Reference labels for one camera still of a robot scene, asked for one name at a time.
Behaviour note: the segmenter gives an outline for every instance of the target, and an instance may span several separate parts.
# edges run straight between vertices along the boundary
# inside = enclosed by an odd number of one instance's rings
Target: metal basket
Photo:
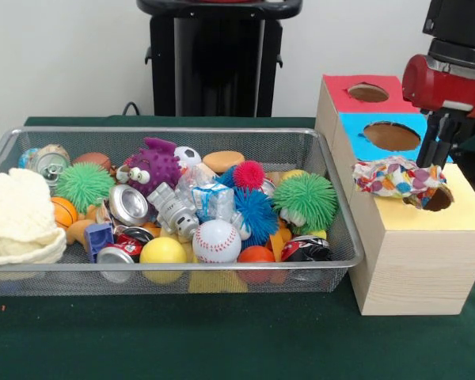
[[[57,264],[16,264],[0,267],[0,295],[139,295],[213,292],[333,291],[348,268],[363,258],[363,246],[349,211],[333,158],[325,139],[310,129],[217,129],[162,127],[27,127],[13,130],[0,142],[0,173],[16,167],[26,150],[58,143],[70,156],[98,151],[123,162],[143,146],[144,137],[158,137],[191,146],[201,156],[216,150],[237,150],[261,162],[266,171],[304,169],[330,179],[340,209],[328,231],[332,261],[274,264],[89,264],[79,244],[68,246]],[[152,282],[143,271],[163,278],[183,275],[173,283]],[[102,272],[129,272],[124,283],[113,283]],[[268,274],[265,283],[241,278]]]

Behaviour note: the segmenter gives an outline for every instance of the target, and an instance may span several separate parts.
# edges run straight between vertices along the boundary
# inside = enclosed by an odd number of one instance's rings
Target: green spiky ball
[[[84,162],[60,174],[56,196],[69,200],[78,212],[86,214],[90,205],[109,197],[109,189],[114,185],[112,177],[100,165]]]
[[[282,208],[299,212],[306,224],[296,227],[295,234],[327,230],[338,210],[336,191],[331,182],[317,174],[302,174],[284,180],[273,196],[275,211]]]

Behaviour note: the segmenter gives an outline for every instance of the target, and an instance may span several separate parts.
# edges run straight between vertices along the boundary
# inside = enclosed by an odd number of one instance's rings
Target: white robot toy
[[[169,234],[176,232],[188,240],[193,238],[199,226],[195,205],[187,207],[165,182],[149,194],[147,199],[157,209],[157,220],[165,231]]]

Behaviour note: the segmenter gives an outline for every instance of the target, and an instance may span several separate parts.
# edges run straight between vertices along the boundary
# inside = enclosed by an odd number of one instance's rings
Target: shape sorter box
[[[419,113],[403,99],[397,77],[383,75],[324,75],[316,129],[333,148],[340,113]]]
[[[350,89],[359,83],[385,89],[388,98],[376,92],[373,102],[350,97]],[[367,127],[380,124],[386,138],[371,138]],[[417,210],[400,199],[358,192],[353,184],[352,165],[358,159],[403,155],[415,160],[419,153],[426,120],[402,100],[399,80],[324,77],[316,125],[331,147],[366,253],[363,262],[350,270],[361,313],[459,314],[475,281],[475,192],[461,170],[446,165],[455,202],[437,213]],[[382,144],[390,143],[388,135],[394,128],[400,132],[398,141],[416,135],[419,144],[403,151],[382,149]]]

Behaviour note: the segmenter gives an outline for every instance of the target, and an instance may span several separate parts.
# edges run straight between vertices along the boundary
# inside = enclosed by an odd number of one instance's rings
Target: white wall
[[[402,75],[429,0],[305,0],[283,23],[275,116],[314,116],[321,74]],[[0,135],[28,116],[152,113],[149,17],[135,0],[0,0]]]

